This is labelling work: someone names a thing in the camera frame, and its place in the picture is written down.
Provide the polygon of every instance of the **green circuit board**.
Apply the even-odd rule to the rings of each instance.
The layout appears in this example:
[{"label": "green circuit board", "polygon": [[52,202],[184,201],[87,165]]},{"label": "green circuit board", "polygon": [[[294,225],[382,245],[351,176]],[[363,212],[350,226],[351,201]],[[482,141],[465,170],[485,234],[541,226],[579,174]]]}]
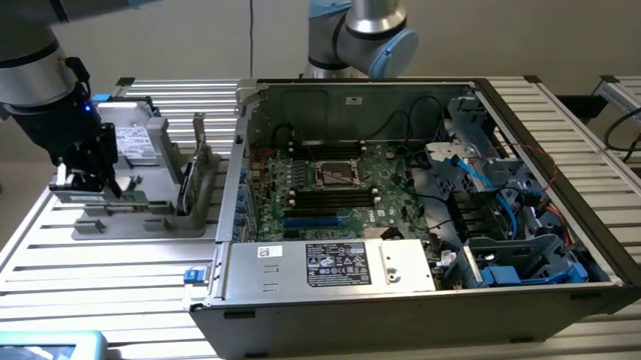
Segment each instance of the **green circuit board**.
[{"label": "green circuit board", "polygon": [[[404,239],[426,239],[427,231],[425,220],[416,219],[414,225],[407,218],[403,220],[402,208],[404,207],[411,216],[419,208],[419,199],[404,193],[391,182],[399,159],[387,159],[386,154],[395,149],[387,145],[376,145],[368,149],[358,159],[359,185],[340,184],[336,188],[378,189],[380,201],[371,207],[339,208],[338,218],[340,226],[332,228],[298,228],[296,238],[286,240],[315,239],[366,239],[378,238],[382,231],[396,227]],[[315,163],[312,161],[292,160],[286,155],[276,153],[263,166],[268,178],[268,186],[272,189],[267,196],[264,188],[255,192],[262,211],[258,219],[258,240],[260,242],[282,241],[284,211],[291,209],[287,201],[290,191],[323,191],[316,186]]]}]

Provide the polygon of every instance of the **motherboard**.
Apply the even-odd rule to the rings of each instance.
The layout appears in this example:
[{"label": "motherboard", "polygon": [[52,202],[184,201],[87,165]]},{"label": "motherboard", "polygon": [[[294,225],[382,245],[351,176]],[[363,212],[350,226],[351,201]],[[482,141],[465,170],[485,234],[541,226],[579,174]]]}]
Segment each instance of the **motherboard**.
[{"label": "motherboard", "polygon": [[258,156],[258,240],[426,239],[419,199],[391,181],[394,145],[290,148]]}]

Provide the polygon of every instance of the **white label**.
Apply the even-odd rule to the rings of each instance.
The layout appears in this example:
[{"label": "white label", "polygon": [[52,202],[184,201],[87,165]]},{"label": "white label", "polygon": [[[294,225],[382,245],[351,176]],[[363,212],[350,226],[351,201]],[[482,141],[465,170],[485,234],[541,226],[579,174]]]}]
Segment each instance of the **white label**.
[{"label": "white label", "polygon": [[344,98],[346,105],[363,105],[363,97],[360,96],[347,96]]},{"label": "white label", "polygon": [[283,246],[259,246],[258,258],[280,257],[283,255]]},{"label": "white label", "polygon": [[77,195],[69,196],[71,201],[104,201],[101,196],[91,196],[91,195]]},{"label": "white label", "polygon": [[155,159],[156,152],[151,144],[147,129],[137,127],[116,127],[117,153],[129,160]]}]

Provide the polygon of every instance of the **robotic arm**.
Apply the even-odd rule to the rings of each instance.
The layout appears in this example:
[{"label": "robotic arm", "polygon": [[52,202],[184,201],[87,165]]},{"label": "robotic arm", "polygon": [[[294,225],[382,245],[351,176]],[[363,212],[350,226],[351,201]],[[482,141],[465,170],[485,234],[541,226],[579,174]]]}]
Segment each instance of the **robotic arm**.
[{"label": "robotic arm", "polygon": [[[0,119],[12,115],[57,167],[55,190],[116,198],[115,128],[91,103],[89,73],[51,26],[157,0],[0,0]],[[399,0],[310,1],[307,77],[396,77],[415,54]]]}]

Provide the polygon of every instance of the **gray wall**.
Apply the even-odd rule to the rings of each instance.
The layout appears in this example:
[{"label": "gray wall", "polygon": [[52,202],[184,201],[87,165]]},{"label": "gray wall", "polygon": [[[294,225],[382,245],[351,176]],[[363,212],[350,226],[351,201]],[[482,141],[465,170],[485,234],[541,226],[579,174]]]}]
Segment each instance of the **gray wall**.
[{"label": "gray wall", "polygon": [[[407,75],[538,74],[557,92],[586,92],[599,74],[641,74],[638,0],[403,2],[420,36]],[[56,33],[99,91],[119,77],[247,77],[248,3],[165,0]],[[307,1],[254,3],[255,75],[295,77],[307,58]],[[15,125],[0,125],[0,161],[45,160]]]}]

